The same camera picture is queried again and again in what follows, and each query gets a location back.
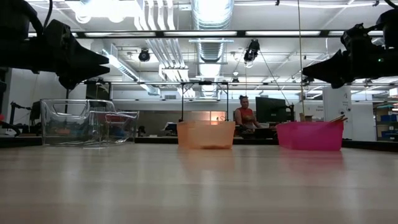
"box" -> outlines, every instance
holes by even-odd
[[[381,115],[380,121],[397,121],[397,115]]]

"computer monitor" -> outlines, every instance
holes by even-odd
[[[256,97],[256,115],[260,123],[286,122],[286,101],[266,97]]]

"orange shirt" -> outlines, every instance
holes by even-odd
[[[254,121],[253,110],[249,108],[238,108],[241,112],[242,124],[244,126],[252,126]]]

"desk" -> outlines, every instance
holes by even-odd
[[[177,145],[0,151],[1,223],[396,223],[398,154],[182,151]]]

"orange plastic bin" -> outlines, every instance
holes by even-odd
[[[177,124],[178,146],[185,149],[232,149],[235,122],[185,121]]]

